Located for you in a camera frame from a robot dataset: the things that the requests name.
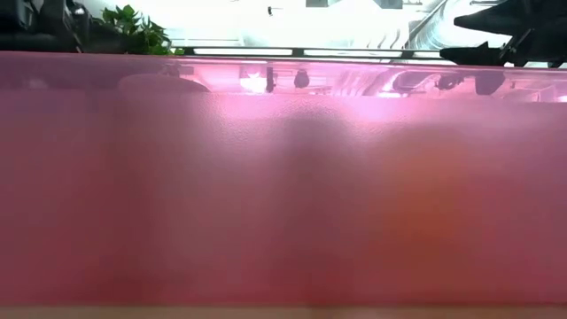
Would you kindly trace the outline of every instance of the pink translucent panel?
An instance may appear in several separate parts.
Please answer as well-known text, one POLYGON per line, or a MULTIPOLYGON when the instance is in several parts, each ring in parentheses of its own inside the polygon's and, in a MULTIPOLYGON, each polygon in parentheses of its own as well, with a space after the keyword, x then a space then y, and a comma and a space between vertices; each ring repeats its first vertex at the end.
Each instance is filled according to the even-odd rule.
POLYGON ((3 306, 567 301, 567 108, 511 93, 562 72, 387 98, 331 94, 470 70, 271 61, 331 89, 253 94, 247 61, 0 64, 3 306))

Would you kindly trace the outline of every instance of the frosted plastic surface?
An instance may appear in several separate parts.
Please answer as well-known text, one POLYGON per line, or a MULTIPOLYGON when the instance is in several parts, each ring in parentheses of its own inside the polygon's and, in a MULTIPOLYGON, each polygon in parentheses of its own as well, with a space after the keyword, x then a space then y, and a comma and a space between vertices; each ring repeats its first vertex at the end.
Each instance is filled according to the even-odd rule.
POLYGON ((0 305, 567 301, 562 103, 243 93, 232 67, 260 63, 235 60, 0 65, 0 305))

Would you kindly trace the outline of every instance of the pink tinted glass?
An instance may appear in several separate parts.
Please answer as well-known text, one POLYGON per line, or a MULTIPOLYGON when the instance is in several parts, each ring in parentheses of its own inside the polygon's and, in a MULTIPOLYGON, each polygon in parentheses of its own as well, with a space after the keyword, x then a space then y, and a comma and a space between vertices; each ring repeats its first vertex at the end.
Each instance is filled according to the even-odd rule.
POLYGON ((0 65, 2 306, 567 301, 563 71, 0 65))

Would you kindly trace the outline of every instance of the green plant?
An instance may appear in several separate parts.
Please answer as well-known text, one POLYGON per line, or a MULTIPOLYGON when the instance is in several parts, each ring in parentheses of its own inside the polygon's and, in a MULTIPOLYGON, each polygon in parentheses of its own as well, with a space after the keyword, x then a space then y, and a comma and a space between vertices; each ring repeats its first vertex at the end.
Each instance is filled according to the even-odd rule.
POLYGON ((94 19, 96 23, 106 25, 115 30, 124 42, 127 54, 182 55, 183 49, 170 50, 171 40, 165 29, 150 17, 144 17, 130 5, 116 10, 103 10, 102 19, 94 19))

